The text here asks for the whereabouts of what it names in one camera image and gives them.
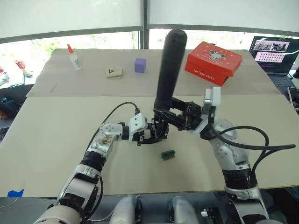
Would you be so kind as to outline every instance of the cartoon mouse logo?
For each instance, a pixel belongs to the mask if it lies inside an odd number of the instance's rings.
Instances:
[[[225,55],[219,54],[219,53],[215,52],[214,50],[211,50],[210,53],[211,53],[210,58],[214,59],[214,60],[219,60],[219,59],[222,59],[225,57]]]

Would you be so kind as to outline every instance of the laptop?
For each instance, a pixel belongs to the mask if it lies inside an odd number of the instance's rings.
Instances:
[[[288,73],[299,53],[299,39],[254,36],[249,52],[287,99],[295,85]]]

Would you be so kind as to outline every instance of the laptop screen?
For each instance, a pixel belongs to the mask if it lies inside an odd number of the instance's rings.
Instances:
[[[249,52],[266,73],[287,74],[299,50],[299,39],[255,36]]]

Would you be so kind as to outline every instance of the red box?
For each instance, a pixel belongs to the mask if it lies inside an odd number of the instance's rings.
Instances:
[[[242,55],[201,42],[187,57],[185,70],[217,85],[232,77],[242,62]]]

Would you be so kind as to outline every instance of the keyboard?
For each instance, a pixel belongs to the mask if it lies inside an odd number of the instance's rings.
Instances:
[[[269,76],[269,78],[276,86],[295,87],[288,76]]]

